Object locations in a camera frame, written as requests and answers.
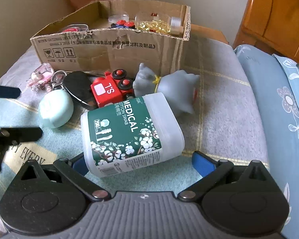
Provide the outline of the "clear bottle of yellow capsules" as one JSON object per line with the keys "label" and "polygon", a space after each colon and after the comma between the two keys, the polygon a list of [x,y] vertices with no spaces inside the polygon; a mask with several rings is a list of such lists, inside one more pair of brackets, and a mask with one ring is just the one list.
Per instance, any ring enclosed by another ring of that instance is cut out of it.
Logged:
{"label": "clear bottle of yellow capsules", "polygon": [[181,18],[166,14],[139,12],[135,16],[134,22],[136,28],[142,31],[171,36],[180,36],[184,32]]}

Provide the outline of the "blue floral pillow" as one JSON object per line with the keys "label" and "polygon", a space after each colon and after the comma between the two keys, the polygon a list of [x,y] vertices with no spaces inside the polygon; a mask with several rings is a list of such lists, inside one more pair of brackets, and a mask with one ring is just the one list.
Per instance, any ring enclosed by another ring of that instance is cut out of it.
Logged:
{"label": "blue floral pillow", "polygon": [[290,124],[290,131],[299,131],[299,64],[287,57],[273,55],[279,62],[289,82],[290,88],[278,88],[278,94],[282,97],[282,106],[287,113],[292,112],[295,126]]}

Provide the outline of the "white medical cotton swab jar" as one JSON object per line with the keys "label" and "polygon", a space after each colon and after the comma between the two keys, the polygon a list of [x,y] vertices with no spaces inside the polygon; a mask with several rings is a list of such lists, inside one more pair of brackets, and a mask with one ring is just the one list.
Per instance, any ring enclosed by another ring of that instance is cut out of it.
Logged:
{"label": "white medical cotton swab jar", "polygon": [[107,177],[181,155],[182,130],[162,93],[121,101],[81,115],[87,169]]}

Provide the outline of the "mint green round case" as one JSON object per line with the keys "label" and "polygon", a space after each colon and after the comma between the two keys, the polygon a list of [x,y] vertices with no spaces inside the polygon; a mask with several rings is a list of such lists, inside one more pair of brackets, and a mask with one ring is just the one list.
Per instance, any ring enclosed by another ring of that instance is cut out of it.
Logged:
{"label": "mint green round case", "polygon": [[41,124],[52,129],[66,124],[72,117],[73,112],[73,101],[64,90],[54,90],[47,93],[38,107]]}

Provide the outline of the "wooden bed headboard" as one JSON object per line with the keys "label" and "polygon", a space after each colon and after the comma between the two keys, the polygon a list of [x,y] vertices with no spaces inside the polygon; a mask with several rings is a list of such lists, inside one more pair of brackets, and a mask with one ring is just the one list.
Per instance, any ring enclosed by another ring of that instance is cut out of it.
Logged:
{"label": "wooden bed headboard", "polygon": [[299,0],[248,0],[233,46],[243,44],[299,63]]}

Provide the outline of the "red toy fire truck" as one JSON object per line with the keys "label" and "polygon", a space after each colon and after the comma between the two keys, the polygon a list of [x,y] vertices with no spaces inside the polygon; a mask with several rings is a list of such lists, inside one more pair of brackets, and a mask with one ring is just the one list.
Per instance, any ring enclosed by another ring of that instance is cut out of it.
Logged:
{"label": "red toy fire truck", "polygon": [[119,103],[135,97],[134,80],[127,77],[127,72],[117,69],[105,72],[103,77],[96,77],[90,88],[98,108]]}

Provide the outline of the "open cardboard box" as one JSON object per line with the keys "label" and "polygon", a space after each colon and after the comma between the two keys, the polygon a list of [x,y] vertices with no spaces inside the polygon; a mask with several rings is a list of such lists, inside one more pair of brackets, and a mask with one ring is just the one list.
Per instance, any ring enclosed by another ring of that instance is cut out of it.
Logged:
{"label": "open cardboard box", "polygon": [[[139,12],[166,14],[181,18],[184,32],[179,37],[160,33],[111,28],[109,1],[90,3],[62,20],[47,25],[30,42],[43,63],[55,70],[103,73],[124,69],[134,77],[140,63],[158,75],[182,68],[190,39],[191,8],[153,0],[120,0],[130,20]],[[89,31],[58,31],[70,24],[87,24]]]}

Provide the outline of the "black oval case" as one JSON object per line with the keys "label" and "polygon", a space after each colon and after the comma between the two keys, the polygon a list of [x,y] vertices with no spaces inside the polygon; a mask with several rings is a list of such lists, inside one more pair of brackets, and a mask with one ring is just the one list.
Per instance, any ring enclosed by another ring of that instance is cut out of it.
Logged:
{"label": "black oval case", "polygon": [[92,82],[87,74],[82,71],[74,71],[66,75],[63,80],[63,87],[70,96],[87,110],[98,108],[94,95],[90,88]]}

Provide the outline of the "blue floral bed sheet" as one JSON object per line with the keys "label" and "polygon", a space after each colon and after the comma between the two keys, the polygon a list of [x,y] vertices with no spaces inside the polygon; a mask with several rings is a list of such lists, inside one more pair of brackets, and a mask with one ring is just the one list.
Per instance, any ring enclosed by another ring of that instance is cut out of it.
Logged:
{"label": "blue floral bed sheet", "polygon": [[282,106],[278,88],[290,88],[277,59],[251,45],[234,50],[254,92],[263,123],[270,173],[284,193],[289,214],[282,230],[286,238],[299,238],[299,131],[290,131],[296,122]]}

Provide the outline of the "grey cat figurine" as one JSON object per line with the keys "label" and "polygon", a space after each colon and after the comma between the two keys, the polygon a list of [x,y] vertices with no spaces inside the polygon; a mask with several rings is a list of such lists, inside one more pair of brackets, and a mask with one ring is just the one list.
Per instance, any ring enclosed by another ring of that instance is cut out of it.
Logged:
{"label": "grey cat figurine", "polygon": [[198,94],[199,81],[199,75],[187,73],[185,70],[161,77],[141,63],[133,82],[133,90],[136,97],[162,93],[177,117],[182,113],[194,113],[193,104]]}

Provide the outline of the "clear box with red label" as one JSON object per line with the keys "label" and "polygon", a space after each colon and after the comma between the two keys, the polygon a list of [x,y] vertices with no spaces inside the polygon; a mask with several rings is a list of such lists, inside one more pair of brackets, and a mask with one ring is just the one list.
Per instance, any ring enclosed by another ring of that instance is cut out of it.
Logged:
{"label": "clear box with red label", "polygon": [[58,33],[79,31],[89,31],[89,26],[87,24],[70,24],[66,27],[61,28]]}

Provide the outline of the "pink charm keychain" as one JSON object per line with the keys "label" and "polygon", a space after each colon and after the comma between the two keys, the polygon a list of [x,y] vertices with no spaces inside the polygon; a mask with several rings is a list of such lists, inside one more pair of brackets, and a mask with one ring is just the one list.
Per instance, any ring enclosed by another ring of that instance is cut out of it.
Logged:
{"label": "pink charm keychain", "polygon": [[51,64],[43,63],[31,73],[26,87],[35,91],[45,90],[47,93],[62,90],[64,89],[63,82],[66,76],[66,71],[55,71]]}

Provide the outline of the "clear plastic cylinder jar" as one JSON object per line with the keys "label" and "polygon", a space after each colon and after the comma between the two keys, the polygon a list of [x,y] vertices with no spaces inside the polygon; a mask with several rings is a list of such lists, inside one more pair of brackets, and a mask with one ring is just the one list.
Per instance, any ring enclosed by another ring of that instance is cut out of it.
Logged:
{"label": "clear plastic cylinder jar", "polygon": [[110,25],[116,24],[117,21],[129,21],[129,15],[124,10],[120,0],[109,0],[109,17],[108,22]]}

